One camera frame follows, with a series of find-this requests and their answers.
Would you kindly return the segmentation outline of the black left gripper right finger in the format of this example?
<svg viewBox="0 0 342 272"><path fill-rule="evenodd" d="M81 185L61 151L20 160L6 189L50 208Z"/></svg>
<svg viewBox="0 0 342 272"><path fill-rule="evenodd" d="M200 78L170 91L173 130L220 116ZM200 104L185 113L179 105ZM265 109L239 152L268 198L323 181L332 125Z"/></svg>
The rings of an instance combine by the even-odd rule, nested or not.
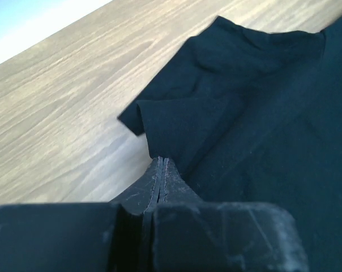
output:
<svg viewBox="0 0 342 272"><path fill-rule="evenodd" d="M308 271L293 217L269 203L202 201L160 159L152 217L154 271Z"/></svg>

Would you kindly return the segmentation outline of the black t shirt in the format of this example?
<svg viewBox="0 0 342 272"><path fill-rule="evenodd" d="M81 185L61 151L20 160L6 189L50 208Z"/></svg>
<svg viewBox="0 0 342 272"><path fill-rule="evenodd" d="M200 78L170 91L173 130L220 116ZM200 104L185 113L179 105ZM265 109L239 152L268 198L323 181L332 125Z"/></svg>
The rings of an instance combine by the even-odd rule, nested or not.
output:
<svg viewBox="0 0 342 272"><path fill-rule="evenodd" d="M342 16L317 33L219 16L118 119L203 199L288 210L311 270L342 271Z"/></svg>

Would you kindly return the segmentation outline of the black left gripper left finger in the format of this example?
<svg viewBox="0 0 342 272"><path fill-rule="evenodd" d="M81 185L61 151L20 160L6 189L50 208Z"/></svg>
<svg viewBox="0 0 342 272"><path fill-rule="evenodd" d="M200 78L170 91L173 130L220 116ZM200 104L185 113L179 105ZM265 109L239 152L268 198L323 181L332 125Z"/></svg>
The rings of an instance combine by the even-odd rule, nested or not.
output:
<svg viewBox="0 0 342 272"><path fill-rule="evenodd" d="M134 271L148 257L163 160L110 202L0 205L0 271Z"/></svg>

